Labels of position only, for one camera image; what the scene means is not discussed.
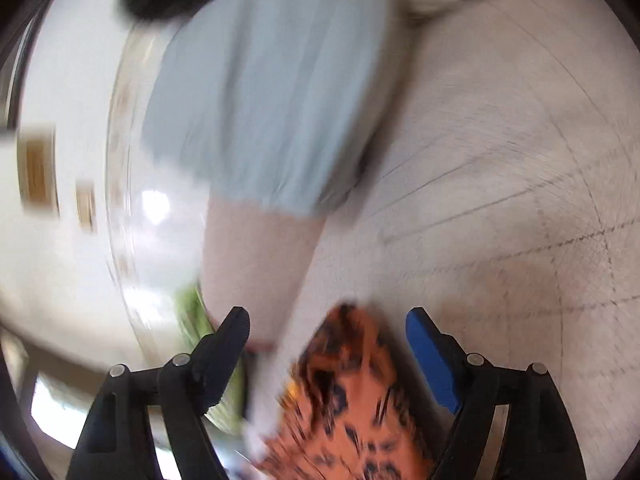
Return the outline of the pink maroon bolster pillow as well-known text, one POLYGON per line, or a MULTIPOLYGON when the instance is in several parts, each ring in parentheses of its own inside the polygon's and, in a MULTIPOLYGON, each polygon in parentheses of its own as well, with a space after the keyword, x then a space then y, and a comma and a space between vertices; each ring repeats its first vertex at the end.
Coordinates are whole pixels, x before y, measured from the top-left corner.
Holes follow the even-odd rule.
POLYGON ((218 326, 231 308, 242 307, 250 314, 248 348, 276 348, 325 223, 213 195, 200 275, 210 322, 218 326))

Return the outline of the wooden door with stained glass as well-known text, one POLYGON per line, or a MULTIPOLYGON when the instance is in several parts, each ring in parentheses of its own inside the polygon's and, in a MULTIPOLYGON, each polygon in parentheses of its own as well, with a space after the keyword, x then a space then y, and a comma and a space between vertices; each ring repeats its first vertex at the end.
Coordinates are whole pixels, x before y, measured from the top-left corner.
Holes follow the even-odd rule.
POLYGON ((67 361, 6 327, 1 329, 1 356, 43 465, 52 478, 65 478, 104 373, 67 361))

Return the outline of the light blue pillow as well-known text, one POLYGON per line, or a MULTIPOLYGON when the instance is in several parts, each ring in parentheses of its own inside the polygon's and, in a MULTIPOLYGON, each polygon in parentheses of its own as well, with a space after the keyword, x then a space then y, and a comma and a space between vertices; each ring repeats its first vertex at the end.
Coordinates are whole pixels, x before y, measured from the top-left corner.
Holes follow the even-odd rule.
POLYGON ((214 0, 168 44, 141 140, 217 194, 341 206, 399 73, 397 0, 214 0))

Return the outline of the green white patterned pillow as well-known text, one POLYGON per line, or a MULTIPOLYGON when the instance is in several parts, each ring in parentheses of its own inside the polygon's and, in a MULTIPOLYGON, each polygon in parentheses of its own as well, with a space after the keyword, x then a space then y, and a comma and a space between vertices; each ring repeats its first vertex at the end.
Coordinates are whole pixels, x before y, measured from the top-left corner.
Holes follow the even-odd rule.
POLYGON ((195 358, 196 406, 218 430, 239 437, 246 404, 244 356, 230 372, 229 349, 216 343, 217 330, 209 321, 198 283, 180 289, 175 302, 186 351, 195 358))

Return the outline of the small framed calligraphy plaque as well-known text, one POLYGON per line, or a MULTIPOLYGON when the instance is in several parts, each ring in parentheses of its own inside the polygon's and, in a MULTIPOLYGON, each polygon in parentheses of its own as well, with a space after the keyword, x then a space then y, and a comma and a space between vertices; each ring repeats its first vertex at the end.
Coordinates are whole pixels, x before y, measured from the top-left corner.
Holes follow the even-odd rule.
POLYGON ((23 208, 58 217, 54 125, 34 125, 18 132, 16 166, 23 208))

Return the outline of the orange black floral blouse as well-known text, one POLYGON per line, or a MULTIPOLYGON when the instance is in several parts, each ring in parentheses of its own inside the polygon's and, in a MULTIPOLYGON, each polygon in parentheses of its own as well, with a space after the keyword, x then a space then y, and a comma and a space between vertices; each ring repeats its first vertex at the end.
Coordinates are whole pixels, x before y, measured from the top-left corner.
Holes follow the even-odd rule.
POLYGON ((256 464, 271 479, 426 479, 435 467, 378 324, 353 304, 328 313, 280 405, 256 464))

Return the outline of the beige wall switch plate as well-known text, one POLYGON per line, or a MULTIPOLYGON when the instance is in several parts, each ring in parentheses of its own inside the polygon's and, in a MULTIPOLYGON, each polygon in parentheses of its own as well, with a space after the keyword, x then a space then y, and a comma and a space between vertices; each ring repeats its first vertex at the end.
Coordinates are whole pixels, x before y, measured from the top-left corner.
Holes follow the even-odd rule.
POLYGON ((78 223, 85 232, 95 233, 96 189, 91 181, 78 180, 75 186, 78 223))

